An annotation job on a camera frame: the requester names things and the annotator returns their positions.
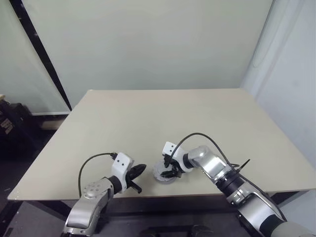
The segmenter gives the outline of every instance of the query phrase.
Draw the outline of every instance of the table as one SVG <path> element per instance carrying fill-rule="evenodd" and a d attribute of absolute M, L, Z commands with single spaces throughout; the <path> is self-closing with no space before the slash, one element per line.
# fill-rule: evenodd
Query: table
<path fill-rule="evenodd" d="M 77 178 L 83 162 L 103 152 L 124 152 L 147 165 L 133 189 L 116 198 L 219 194 L 198 169 L 170 185 L 156 182 L 152 167 L 166 141 L 178 143 L 192 132 L 212 137 L 232 163 L 250 163 L 242 174 L 266 192 L 316 188 L 315 170 L 242 89 L 89 90 L 44 147 L 9 195 L 10 200 L 79 198 Z M 208 145 L 203 137 L 182 147 Z M 82 186 L 110 176 L 112 160 L 99 157 L 82 173 Z"/>

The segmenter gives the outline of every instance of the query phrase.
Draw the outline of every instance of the black wire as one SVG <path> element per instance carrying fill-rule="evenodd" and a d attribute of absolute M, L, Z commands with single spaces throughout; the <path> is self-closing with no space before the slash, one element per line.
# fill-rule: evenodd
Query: black wire
<path fill-rule="evenodd" d="M 229 160 L 226 158 L 225 154 L 222 152 L 222 150 L 220 149 L 220 147 L 216 144 L 216 142 L 210 138 L 209 136 L 203 134 L 203 133 L 200 133 L 200 132 L 194 132 L 194 133 L 191 133 L 189 134 L 188 136 L 186 136 L 185 138 L 183 138 L 178 144 L 177 146 L 175 147 L 175 149 L 173 150 L 173 152 L 171 153 L 171 156 L 170 156 L 170 159 L 172 159 L 174 153 L 176 152 L 176 150 L 180 147 L 180 145 L 185 141 L 187 140 L 189 137 L 192 137 L 194 135 L 200 135 L 200 136 L 203 136 L 203 137 L 206 137 L 208 140 L 210 140 L 213 145 L 217 148 L 217 150 L 219 151 L 219 153 L 222 155 L 222 157 L 224 158 L 224 160 L 226 161 L 226 163 L 230 166 L 230 168 L 234 171 L 236 171 L 236 169 L 234 168 L 234 166 L 229 162 Z M 254 186 L 257 190 L 259 190 L 259 192 L 261 192 L 261 194 L 266 198 L 268 199 L 271 203 L 273 203 L 277 210 L 280 212 L 280 215 L 281 217 L 284 219 L 284 221 L 287 221 L 286 217 L 284 216 L 283 212 L 281 211 L 281 209 L 277 206 L 277 204 L 271 199 L 271 197 L 269 195 L 267 195 L 264 191 L 262 191 L 257 185 L 255 185 L 254 183 L 252 183 L 249 179 L 247 179 L 246 177 L 244 177 L 243 175 L 241 175 L 240 173 L 238 173 L 239 176 L 244 179 L 245 181 L 247 181 L 249 184 L 251 184 L 252 186 Z"/>
<path fill-rule="evenodd" d="M 81 197 L 81 173 L 82 173 L 82 170 L 85 166 L 85 164 L 87 164 L 90 160 L 92 160 L 93 158 L 95 157 L 99 157 L 99 156 L 104 156 L 104 155 L 109 155 L 109 156 L 112 156 L 113 153 L 100 153 L 100 154 L 96 154 L 94 156 L 91 156 L 89 159 L 87 159 L 81 166 L 80 168 L 80 171 L 79 171 L 79 175 L 78 175 L 78 191 L 79 191 L 79 197 Z"/>

